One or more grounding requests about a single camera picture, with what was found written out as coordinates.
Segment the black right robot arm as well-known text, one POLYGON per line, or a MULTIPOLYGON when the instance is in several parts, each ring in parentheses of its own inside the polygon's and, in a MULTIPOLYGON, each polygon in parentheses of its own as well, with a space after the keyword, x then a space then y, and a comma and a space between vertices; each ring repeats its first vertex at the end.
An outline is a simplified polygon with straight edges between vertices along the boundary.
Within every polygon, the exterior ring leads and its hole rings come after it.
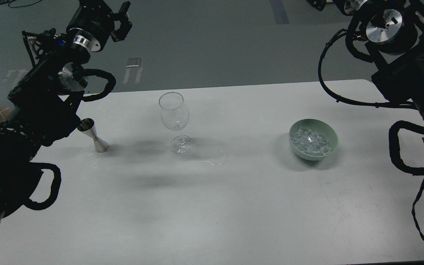
MULTIPOLYGON (((424 121, 424 4, 420 0, 335 0, 333 3, 351 21, 325 44, 320 55, 318 78, 323 90, 336 102, 349 105, 417 110, 424 121), (323 60, 340 38, 345 38, 346 48, 354 58, 377 67, 371 81, 385 102, 349 99, 325 84, 321 72, 323 60)), ((397 121, 389 129, 392 164, 404 173, 423 177, 411 215, 424 242, 424 167, 404 163, 399 145, 401 129, 422 135, 424 143, 424 126, 397 121)))

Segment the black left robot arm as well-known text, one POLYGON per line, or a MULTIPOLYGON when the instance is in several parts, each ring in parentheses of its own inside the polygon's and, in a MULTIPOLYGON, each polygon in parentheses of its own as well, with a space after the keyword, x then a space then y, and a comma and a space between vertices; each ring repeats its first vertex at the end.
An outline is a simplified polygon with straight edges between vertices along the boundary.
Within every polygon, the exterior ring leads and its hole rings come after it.
POLYGON ((68 137, 81 125, 81 102, 105 98, 116 86, 109 72, 84 68, 109 38, 123 41, 132 22, 130 1, 118 12, 104 0, 81 0, 66 27, 22 32, 32 69, 9 92, 14 109, 0 123, 0 223, 21 206, 44 210, 56 201, 61 171, 33 158, 42 146, 68 137))

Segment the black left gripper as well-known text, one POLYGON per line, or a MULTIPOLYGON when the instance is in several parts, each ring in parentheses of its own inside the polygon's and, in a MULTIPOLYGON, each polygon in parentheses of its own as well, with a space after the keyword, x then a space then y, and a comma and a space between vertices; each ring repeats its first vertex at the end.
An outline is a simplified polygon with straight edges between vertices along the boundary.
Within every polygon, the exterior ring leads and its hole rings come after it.
POLYGON ((89 52, 100 52, 108 39, 125 40, 133 24, 128 18, 130 1, 122 3, 114 13, 104 0, 80 0, 79 7, 66 27, 68 39, 89 52))

